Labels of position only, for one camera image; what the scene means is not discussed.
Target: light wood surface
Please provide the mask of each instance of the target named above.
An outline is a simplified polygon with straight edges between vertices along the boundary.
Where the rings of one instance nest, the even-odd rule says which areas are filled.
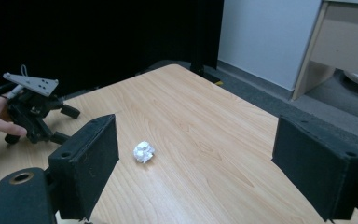
[[[52,131],[73,134],[117,115],[120,160],[91,221],[98,223],[324,223],[271,162],[277,118],[179,65],[169,65],[66,102],[78,119],[51,112]],[[0,179],[48,167],[59,145],[8,146],[0,133]],[[148,141],[145,164],[132,151]]]

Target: white panel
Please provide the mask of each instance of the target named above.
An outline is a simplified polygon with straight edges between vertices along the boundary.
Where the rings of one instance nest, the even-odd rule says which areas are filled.
[[[320,4],[226,0],[218,59],[291,91]]]

